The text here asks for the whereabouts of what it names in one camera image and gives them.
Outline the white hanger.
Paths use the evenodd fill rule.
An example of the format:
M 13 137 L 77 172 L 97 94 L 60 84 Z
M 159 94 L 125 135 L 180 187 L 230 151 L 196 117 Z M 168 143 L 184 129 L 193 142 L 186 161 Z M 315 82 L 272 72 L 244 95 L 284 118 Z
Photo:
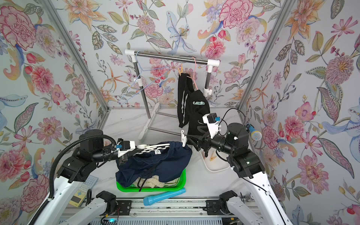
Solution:
M 156 144 L 156 145 L 141 144 L 136 147 L 135 155 L 150 153 L 150 152 L 155 152 L 155 154 L 157 155 L 157 154 L 161 154 L 162 150 L 166 150 L 168 148 L 170 148 L 169 143 Z

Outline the beige shorts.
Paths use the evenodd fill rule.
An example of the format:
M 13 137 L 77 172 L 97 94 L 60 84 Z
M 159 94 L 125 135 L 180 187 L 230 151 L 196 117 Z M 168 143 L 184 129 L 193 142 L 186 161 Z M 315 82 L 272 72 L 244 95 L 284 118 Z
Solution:
M 133 184 L 132 187 L 136 188 L 167 188 L 167 187 L 175 187 L 179 183 L 180 178 L 176 178 L 169 182 L 160 182 L 159 176 L 154 175 L 151 178 L 140 178 L 138 177 Z

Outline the navy blue shorts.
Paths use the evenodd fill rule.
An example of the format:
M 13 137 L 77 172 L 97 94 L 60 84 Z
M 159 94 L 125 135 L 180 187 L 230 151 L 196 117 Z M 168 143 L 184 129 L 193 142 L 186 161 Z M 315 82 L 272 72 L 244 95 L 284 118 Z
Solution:
M 179 178 L 190 162 L 192 150 L 187 145 L 183 148 L 181 142 L 170 141 L 158 144 L 164 143 L 169 143 L 170 148 L 162 150 L 161 154 L 156 155 L 152 151 L 135 155 L 122 165 L 117 161 L 116 182 L 127 188 L 138 177 L 151 178 L 157 175 L 160 182 L 169 182 Z

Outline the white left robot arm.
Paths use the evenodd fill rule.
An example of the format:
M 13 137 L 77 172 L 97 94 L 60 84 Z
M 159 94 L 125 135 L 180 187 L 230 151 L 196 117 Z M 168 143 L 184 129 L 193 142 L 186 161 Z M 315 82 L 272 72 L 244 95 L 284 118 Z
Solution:
M 88 176 L 108 161 L 124 161 L 143 150 L 133 141 L 116 142 L 100 129 L 80 135 L 55 158 L 49 174 L 49 195 L 30 221 L 31 225 L 55 225 Z

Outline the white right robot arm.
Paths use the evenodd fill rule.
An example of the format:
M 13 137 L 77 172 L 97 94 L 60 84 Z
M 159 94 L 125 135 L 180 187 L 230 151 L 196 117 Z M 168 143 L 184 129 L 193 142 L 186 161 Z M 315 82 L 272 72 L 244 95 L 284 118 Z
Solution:
M 245 225 L 290 225 L 291 220 L 282 208 L 268 180 L 260 158 L 249 149 L 251 125 L 231 123 L 225 136 L 217 132 L 218 124 L 208 124 L 202 136 L 187 138 L 197 151 L 207 153 L 211 148 L 228 154 L 230 168 L 243 179 L 257 204 L 260 215 L 253 212 L 232 190 L 219 196 L 220 210 L 232 214 Z

